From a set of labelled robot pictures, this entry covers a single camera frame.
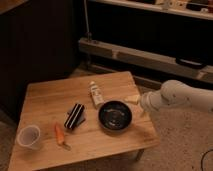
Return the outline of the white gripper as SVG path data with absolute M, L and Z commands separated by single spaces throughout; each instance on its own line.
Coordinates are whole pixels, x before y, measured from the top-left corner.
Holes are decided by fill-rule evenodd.
M 159 91 L 146 92 L 141 96 L 131 95 L 124 98 L 125 102 L 137 104 L 140 100 L 141 107 L 146 111 L 158 111 L 163 106 L 162 97 Z

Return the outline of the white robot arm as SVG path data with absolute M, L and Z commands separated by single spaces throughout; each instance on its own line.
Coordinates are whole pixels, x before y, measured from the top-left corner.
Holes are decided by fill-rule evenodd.
M 124 101 L 140 104 L 144 111 L 159 111 L 161 108 L 193 107 L 213 114 L 213 90 L 194 88 L 177 80 L 168 80 L 156 91 L 131 95 Z

